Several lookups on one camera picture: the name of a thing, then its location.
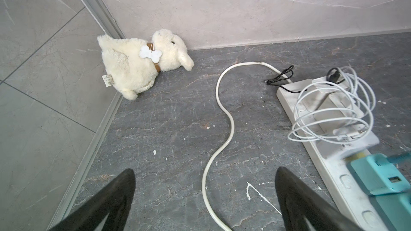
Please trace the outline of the white plush lamb toy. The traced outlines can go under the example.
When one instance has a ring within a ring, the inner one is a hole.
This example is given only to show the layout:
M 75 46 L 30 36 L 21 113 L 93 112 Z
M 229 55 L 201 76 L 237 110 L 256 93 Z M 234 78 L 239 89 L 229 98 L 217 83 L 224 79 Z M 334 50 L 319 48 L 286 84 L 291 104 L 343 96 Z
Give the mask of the white plush lamb toy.
M 194 62 L 183 40 L 166 29 L 156 31 L 152 41 L 139 38 L 115 39 L 109 35 L 97 37 L 102 50 L 107 87 L 113 86 L 127 100 L 137 99 L 155 83 L 158 74 L 183 67 L 191 71 Z

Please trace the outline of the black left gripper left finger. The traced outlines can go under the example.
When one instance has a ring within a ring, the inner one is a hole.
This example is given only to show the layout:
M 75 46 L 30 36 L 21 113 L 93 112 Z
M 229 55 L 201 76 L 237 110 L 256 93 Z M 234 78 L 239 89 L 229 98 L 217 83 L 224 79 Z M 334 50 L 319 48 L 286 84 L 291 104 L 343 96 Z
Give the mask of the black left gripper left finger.
M 122 231 L 131 209 L 135 189 L 134 171 L 126 169 L 51 230 L 94 231 L 101 222 L 104 222 L 104 231 Z

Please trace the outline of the teal charger adapter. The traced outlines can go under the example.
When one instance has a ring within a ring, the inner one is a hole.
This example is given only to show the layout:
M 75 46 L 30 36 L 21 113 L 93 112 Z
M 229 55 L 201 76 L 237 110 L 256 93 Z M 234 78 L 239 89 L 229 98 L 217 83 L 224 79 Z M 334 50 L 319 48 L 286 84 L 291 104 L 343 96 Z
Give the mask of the teal charger adapter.
M 385 156 L 368 155 L 348 163 L 347 168 L 355 181 L 369 196 L 403 193 L 410 190 L 410 182 L 397 169 L 396 165 L 409 160 L 411 153 Z
M 411 193 L 372 196 L 372 206 L 390 231 L 411 230 Z

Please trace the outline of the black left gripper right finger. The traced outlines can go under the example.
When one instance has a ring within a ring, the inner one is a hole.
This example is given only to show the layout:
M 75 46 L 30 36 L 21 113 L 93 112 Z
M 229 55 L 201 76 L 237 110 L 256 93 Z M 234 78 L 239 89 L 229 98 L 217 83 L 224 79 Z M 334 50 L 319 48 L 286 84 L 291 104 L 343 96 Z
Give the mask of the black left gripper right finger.
M 353 221 L 342 215 L 285 167 L 279 167 L 275 188 L 287 231 L 360 231 Z

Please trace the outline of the white power strip colourful sockets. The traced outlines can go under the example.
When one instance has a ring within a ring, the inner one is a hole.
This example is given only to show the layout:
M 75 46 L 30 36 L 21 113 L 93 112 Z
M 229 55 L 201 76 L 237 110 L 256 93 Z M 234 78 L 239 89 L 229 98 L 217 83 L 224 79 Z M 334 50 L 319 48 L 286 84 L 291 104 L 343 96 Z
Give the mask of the white power strip colourful sockets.
M 296 102 L 296 94 L 308 83 L 307 79 L 288 83 L 277 91 L 277 97 L 292 123 L 291 104 Z M 324 159 L 314 145 L 302 142 L 326 185 L 338 210 L 366 231 L 385 231 L 386 225 L 371 205 L 369 196 L 363 192 L 347 168 L 350 161 L 370 154 L 363 150 L 346 158 Z

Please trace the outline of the white charger with cable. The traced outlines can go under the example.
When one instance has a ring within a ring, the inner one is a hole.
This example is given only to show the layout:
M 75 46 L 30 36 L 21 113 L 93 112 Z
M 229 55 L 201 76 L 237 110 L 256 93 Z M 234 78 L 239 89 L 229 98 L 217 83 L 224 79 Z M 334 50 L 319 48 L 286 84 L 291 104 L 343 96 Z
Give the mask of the white charger with cable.
M 308 142 L 324 159 L 346 158 L 379 144 L 372 132 L 376 95 L 352 67 L 308 80 L 291 104 L 289 140 Z
M 364 116 L 363 111 L 342 92 L 329 94 L 314 113 L 316 121 L 323 121 L 319 125 L 325 133 L 354 124 L 351 118 L 362 119 Z

